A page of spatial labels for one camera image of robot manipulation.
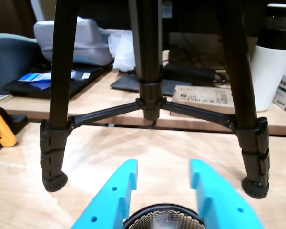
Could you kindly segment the teal blue gripper finger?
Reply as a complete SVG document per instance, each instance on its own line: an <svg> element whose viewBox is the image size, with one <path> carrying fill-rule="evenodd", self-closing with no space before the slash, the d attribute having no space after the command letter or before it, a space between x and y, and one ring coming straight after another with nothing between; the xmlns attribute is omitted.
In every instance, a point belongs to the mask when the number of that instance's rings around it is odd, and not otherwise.
<svg viewBox="0 0 286 229"><path fill-rule="evenodd" d="M190 160L190 184L207 229L263 229L257 213L237 190L202 160Z"/></svg>
<svg viewBox="0 0 286 229"><path fill-rule="evenodd" d="M138 161L122 163L111 175L84 212L73 229L121 229L129 217L131 194L137 189Z"/></svg>

